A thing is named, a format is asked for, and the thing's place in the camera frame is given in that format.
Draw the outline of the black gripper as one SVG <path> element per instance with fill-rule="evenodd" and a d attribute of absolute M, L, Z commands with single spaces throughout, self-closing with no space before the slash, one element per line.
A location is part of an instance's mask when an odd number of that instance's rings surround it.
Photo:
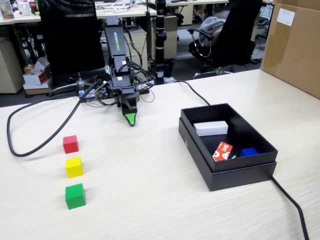
<path fill-rule="evenodd" d="M 140 94 L 134 87 L 113 87 L 110 89 L 110 97 L 115 98 L 116 104 L 121 107 L 122 114 L 131 127 L 136 124 L 136 114 L 138 112 L 138 101 Z"/>

